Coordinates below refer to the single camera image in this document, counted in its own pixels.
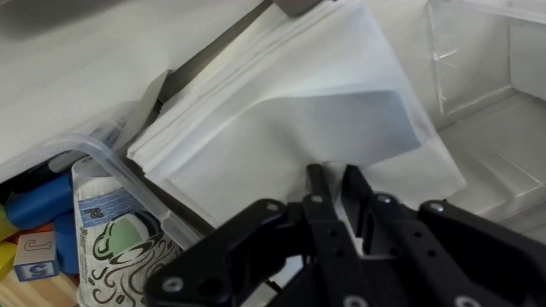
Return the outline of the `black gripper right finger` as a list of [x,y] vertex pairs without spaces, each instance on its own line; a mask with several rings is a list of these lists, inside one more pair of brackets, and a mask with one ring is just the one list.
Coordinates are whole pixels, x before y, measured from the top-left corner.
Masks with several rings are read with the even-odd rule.
[[361,251],[397,268],[416,307],[546,307],[544,244],[448,202],[410,210],[354,166],[342,173],[340,203]]

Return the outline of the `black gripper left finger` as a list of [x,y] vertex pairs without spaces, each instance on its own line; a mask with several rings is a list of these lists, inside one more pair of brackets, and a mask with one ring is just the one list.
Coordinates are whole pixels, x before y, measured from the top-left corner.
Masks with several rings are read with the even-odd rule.
[[310,164],[306,179],[310,191],[300,202],[260,198],[153,273],[146,307],[242,307],[291,256],[303,268],[265,307],[361,304],[361,268],[323,169]]

